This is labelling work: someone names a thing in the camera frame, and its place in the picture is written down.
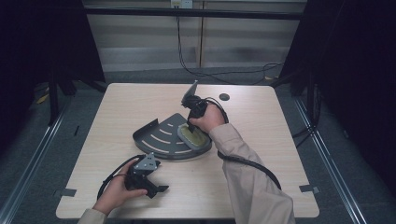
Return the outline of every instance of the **wall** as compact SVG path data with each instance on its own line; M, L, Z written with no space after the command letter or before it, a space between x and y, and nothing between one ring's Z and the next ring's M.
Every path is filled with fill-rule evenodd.
M85 6L170 7L170 1L85 0ZM302 12L305 1L193 1L193 8ZM174 17L89 15L105 72L179 68ZM298 21L180 18L188 67L283 62Z

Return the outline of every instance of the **metal rail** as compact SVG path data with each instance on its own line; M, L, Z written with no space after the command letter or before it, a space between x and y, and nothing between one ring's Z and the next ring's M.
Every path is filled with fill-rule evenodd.
M265 12L236 11L215 9L161 8L161 7L34 7L34 10L46 13L77 13L91 15L126 15L126 16L170 16L170 17L207 17L207 18L240 18L263 20L299 21L304 13L298 12ZM324 15L309 15L309 17L324 17Z
M4 206L0 211L1 224L11 223L12 219L15 217L15 214L17 213L22 200L34 179L35 174L37 173L38 167L43 161L50 147L50 143L52 142L53 137L58 132L58 129L61 126L62 120L64 119L64 113L70 106L71 100L72 97L68 97L64 109L59 114L59 117L46 130L46 133L41 139L40 144L35 150L35 154L29 161L29 164L26 166L14 190L12 190L11 194L7 198Z
M300 98L295 98L295 103L297 104L297 108L300 112L301 117L305 123L305 126L312 127L311 121L309 120L306 114L306 108L304 103ZM343 201L346 210L348 211L350 217L352 218L353 223L356 224L366 224L366 219L359 207L359 204L355 200L355 197L352 195L347 183L344 178L341 176L340 171L338 170L337 165L332 159L332 154L329 149L327 149L324 144L323 139L321 138L318 130L314 130L311 133L312 140L314 141L315 146L317 147L318 153L323 160L324 165L329 172L330 177L332 178L332 182L337 188L338 193L340 194L341 200Z

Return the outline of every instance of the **cable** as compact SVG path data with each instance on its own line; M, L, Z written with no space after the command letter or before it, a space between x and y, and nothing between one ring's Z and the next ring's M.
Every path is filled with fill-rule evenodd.
M100 198L100 196L102 196L103 191L105 191L105 188L106 188L106 186L108 185L108 183L109 183L115 176L117 176L117 175L115 175L115 173L118 172L126 163L128 163L128 162L130 162L130 161L132 161L132 160L134 160L134 159L143 159L143 158L145 158L145 155L137 155L137 156L134 156L134 157L128 159L127 161L123 162L113 173L111 173L111 175L109 175L109 176L106 178L106 180L103 181L102 186L99 188L99 191L98 191L98 195L97 195L96 200L98 200L98 199Z
M225 110L223 109L221 104L216 99L214 99L212 97L206 97L205 99L192 99L191 101L194 101L197 105L200 104L200 102L205 102L207 104L215 105L219 109L219 111L221 112L221 115L224 118L224 122L225 123L229 123L228 117L227 117L227 113L225 112ZM263 171L264 173L266 173L272 179L272 181L276 184L276 186L280 190L282 190L282 188L280 187L279 181L277 180L277 178L274 175L274 173L272 173L270 170L265 168L263 165L258 164L257 162L254 162L254 161L249 161L249 160L245 160L245 159L238 158L238 157L225 156L220 151L218 151L218 156L224 161L234 161L234 162L242 163L242 164L245 164L245 165L248 165L248 166L252 166L252 167L254 167L256 169L259 169L259 170Z
M257 162L254 161L248 161L242 158L238 158L238 157L233 157L233 156L225 156L224 154L222 154L220 151L218 151L218 156L224 160L224 161L235 161L238 163L242 163L251 167L254 167L256 169L259 169L261 171L263 171L264 173L266 173L268 175L268 177L271 178L271 180L276 184L276 186L282 190L282 188L280 187L280 183L277 180L276 176L274 175L274 173L272 173L270 170L268 170L267 168L265 168L263 165L258 164Z
M212 78L214 78L214 79L217 80L217 81L221 81L221 82L224 82L224 83L227 83L227 84L230 84L230 85L240 85L240 84L237 84L237 83L233 83L233 82L224 80L224 79L222 79L222 78L218 78L218 77L216 77L216 76L219 76L219 75L227 75L227 74L253 74L253 73L260 73L260 72L263 72L263 76L262 76L262 78L261 78L260 80L254 82L254 83L248 84L248 85L257 85L258 83L260 83L261 81L263 81L263 80L265 79L265 71L274 69L274 68L276 68L276 67L278 67L278 66L284 64L284 63L268 63L268 64L266 64L265 66L263 66L262 69L260 69L260 70L248 71L248 72L236 72L236 71L234 71L234 72L221 72L221 73L213 73L213 74L207 74L207 73L201 73L201 72L193 72L193 71L191 71L189 68L187 68L186 64L184 63L183 53L182 53L182 50L181 50L180 17L176 17L176 20L177 20L177 43L178 43L177 48L178 48L178 58L179 58L179 61L180 61L181 66L182 66L187 72L189 72L191 75L194 75L194 76L196 76L196 77L212 77Z

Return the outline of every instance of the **beige sleeve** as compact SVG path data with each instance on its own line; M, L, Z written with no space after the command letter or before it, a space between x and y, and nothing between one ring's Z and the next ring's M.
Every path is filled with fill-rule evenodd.
M232 124L220 125L209 135L222 154L263 165ZM223 171L236 223L295 223L292 198L279 190L264 172L232 161L223 163Z
M97 210L87 209L82 217L79 219L78 224L105 224L107 216Z

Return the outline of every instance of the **light wooden tabletop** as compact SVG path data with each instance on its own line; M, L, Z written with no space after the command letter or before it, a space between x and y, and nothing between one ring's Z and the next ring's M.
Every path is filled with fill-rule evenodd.
M102 181L127 159L143 154L132 138L136 130L154 119L162 122L175 113L186 118L189 109L181 105L181 98L190 86L109 85L66 186L76 189L76 195L62 197L57 217L80 218L86 208L94 205ZM221 101L222 93L229 94L230 100ZM299 189L309 183L274 89L198 84L196 95L219 100L231 124L277 176L284 192L292 197L294 215L316 217L319 210L313 193L302 193ZM160 168L148 179L157 186L169 185L169 189L153 199L146 196L133 199L114 210L110 217L233 217L222 160L214 145L195 159L161 162Z

